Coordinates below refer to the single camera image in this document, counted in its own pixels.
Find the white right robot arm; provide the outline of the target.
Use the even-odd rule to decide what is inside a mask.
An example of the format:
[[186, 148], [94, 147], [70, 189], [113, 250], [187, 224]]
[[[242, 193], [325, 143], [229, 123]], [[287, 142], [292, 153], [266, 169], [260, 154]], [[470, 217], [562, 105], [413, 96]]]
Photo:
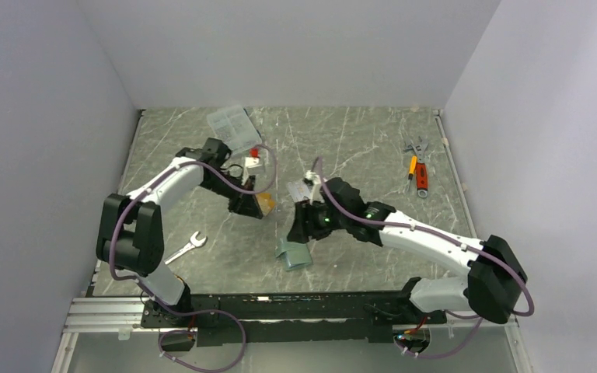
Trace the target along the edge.
[[503, 238], [479, 240], [432, 227], [388, 204], [363, 201], [359, 190], [341, 178], [321, 183], [309, 173], [288, 189], [298, 198], [289, 242], [321, 240], [344, 230], [360, 242], [422, 255], [453, 272], [453, 277], [437, 280], [409, 279], [397, 300], [404, 321], [416, 322], [433, 312], [467, 311], [505, 324], [518, 314], [515, 306], [527, 276]]

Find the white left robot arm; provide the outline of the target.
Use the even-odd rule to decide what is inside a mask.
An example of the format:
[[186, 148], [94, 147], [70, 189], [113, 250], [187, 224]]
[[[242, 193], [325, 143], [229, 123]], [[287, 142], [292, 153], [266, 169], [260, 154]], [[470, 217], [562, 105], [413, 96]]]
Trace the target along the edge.
[[107, 263], [115, 281], [133, 281], [160, 307], [172, 326], [192, 316], [189, 285], [164, 263], [163, 212], [200, 187], [228, 201], [229, 212], [251, 218], [264, 216], [255, 179], [232, 176], [224, 169], [232, 151], [225, 142], [208, 138], [201, 148], [182, 148], [171, 163], [143, 186], [103, 202], [96, 257]]

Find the green card holder wallet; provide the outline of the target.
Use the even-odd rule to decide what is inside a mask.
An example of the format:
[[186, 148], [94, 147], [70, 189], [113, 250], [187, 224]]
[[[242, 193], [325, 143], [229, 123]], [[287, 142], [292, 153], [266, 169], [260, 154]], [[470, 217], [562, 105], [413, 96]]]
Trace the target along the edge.
[[299, 270], [312, 265], [312, 256], [306, 244], [290, 242], [280, 237], [274, 256], [279, 260], [285, 271]]

